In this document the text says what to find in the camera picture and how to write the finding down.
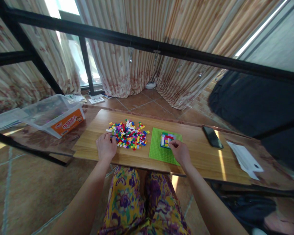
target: clear plastic box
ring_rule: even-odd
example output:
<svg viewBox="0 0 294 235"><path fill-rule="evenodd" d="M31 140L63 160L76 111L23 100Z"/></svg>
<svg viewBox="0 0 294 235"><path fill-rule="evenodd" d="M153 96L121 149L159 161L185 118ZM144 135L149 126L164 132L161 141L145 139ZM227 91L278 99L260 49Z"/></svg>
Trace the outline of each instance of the clear plastic box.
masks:
<svg viewBox="0 0 294 235"><path fill-rule="evenodd" d="M82 105L56 94L16 110L13 115L26 124L60 139L85 120Z"/></svg>

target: phone screen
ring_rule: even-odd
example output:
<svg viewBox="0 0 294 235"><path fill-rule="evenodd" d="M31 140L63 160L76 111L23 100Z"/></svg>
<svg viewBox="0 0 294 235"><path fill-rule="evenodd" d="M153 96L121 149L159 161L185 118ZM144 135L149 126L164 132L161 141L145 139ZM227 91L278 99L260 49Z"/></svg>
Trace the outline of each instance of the phone screen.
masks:
<svg viewBox="0 0 294 235"><path fill-rule="evenodd" d="M203 127L203 131L212 147L223 149L223 145L217 137L215 130L210 127Z"/></svg>

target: person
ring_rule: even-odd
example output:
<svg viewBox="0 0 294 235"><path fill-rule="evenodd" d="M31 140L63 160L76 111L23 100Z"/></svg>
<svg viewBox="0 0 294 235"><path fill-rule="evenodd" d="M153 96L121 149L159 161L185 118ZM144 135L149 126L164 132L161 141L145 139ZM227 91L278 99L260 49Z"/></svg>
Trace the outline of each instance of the person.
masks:
<svg viewBox="0 0 294 235"><path fill-rule="evenodd" d="M96 141L99 161L72 202L49 234L90 234L106 172L116 154L117 143L111 133ZM183 168L196 204L210 234L247 234L243 226L222 203L192 165L185 143L173 140L169 146ZM137 170L119 166L110 185L104 224L98 234L190 234L170 178L149 172L146 201L139 192Z"/></svg>

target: glass window pane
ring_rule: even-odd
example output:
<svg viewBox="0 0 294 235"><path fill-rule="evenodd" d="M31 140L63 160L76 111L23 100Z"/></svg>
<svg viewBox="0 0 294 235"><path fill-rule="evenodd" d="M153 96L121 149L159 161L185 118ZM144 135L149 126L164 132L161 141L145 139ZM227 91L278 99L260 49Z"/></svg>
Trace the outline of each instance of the glass window pane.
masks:
<svg viewBox="0 0 294 235"><path fill-rule="evenodd" d="M69 40L69 47L71 54L74 59L74 64L76 67L76 71L79 74L79 80L81 87L83 86L88 86L88 77L85 69L85 64L83 60L83 55L82 55L82 50L79 42L79 38L76 35L70 35L66 34L67 38ZM89 58L89 63L90 63L90 70L91 70L91 75L92 75L92 83L95 84L101 84L100 76L98 74L98 70L94 61L94 58L91 54L90 47L88 42L86 42L87 46L87 52L88 52L88 58Z"/></svg>
<svg viewBox="0 0 294 235"><path fill-rule="evenodd" d="M58 9L79 15L75 0L56 0Z"/></svg>

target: floral pants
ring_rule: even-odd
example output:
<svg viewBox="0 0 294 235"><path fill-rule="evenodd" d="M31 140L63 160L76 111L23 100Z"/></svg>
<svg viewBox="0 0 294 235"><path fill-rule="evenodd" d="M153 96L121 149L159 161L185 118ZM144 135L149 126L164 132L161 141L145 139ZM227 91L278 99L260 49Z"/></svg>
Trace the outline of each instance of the floral pants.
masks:
<svg viewBox="0 0 294 235"><path fill-rule="evenodd" d="M167 175L149 172L146 202L137 170L119 166L111 181L104 225L98 234L190 234Z"/></svg>

